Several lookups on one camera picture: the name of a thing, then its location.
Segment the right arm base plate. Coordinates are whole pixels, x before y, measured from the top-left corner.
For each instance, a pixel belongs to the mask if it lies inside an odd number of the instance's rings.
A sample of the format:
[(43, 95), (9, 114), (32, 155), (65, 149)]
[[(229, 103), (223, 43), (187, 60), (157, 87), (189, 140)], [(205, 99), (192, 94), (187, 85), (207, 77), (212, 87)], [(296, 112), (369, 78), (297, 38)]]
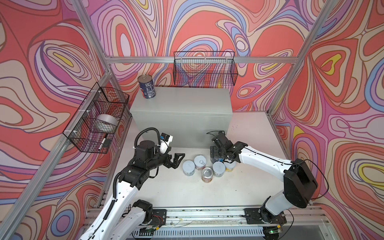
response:
[(266, 208), (245, 208), (244, 218), (247, 224), (284, 225), (287, 223), (285, 214), (273, 215)]

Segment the tall dark blue can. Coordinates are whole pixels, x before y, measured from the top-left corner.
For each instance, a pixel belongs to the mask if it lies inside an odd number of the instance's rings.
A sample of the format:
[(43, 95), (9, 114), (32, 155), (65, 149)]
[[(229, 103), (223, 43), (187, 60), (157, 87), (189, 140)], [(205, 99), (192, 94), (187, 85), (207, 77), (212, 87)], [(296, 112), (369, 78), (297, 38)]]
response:
[(140, 75), (138, 82), (145, 99), (152, 99), (156, 96), (155, 84), (151, 75)]

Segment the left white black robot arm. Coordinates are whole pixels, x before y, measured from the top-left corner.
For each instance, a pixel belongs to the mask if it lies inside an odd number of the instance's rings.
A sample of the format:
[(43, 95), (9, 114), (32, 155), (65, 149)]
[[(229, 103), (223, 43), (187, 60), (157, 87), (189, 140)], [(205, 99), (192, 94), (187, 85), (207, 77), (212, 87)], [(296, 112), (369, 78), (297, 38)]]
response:
[(139, 132), (134, 141), (134, 156), (118, 172), (108, 199), (91, 226), (80, 236), (81, 240), (125, 240), (134, 230), (149, 224), (154, 218), (153, 205), (144, 200), (132, 202), (146, 180), (152, 179), (152, 170), (164, 166), (177, 169), (185, 154), (170, 154), (173, 136), (160, 133), (154, 127)]

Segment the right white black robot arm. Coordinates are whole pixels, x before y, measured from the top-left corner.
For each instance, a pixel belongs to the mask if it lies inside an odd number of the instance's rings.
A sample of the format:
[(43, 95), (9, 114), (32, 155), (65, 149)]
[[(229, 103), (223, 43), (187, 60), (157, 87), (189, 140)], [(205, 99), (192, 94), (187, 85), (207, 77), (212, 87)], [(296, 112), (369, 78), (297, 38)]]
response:
[(284, 188), (268, 197), (258, 210), (260, 221), (265, 224), (272, 223), (291, 207), (305, 209), (318, 188), (313, 173), (303, 160), (285, 160), (260, 152), (240, 141), (232, 143), (224, 131), (218, 131), (212, 142), (225, 162), (256, 167), (284, 184)]

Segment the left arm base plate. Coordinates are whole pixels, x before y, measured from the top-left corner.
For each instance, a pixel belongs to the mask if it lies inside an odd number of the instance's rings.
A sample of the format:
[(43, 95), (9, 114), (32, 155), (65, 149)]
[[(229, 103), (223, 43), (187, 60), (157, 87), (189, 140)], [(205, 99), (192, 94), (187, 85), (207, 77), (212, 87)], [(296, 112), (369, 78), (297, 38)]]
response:
[(166, 224), (167, 210), (154, 209), (149, 220), (145, 220), (140, 226), (161, 227)]

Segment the small yellow can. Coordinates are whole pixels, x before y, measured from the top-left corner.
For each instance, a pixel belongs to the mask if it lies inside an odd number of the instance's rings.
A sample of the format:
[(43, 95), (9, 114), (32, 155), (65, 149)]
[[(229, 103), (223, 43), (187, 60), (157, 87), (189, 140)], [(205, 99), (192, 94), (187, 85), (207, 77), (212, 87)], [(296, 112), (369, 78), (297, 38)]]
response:
[(232, 172), (236, 167), (236, 162), (232, 162), (232, 163), (224, 162), (224, 165), (226, 167), (226, 172)]

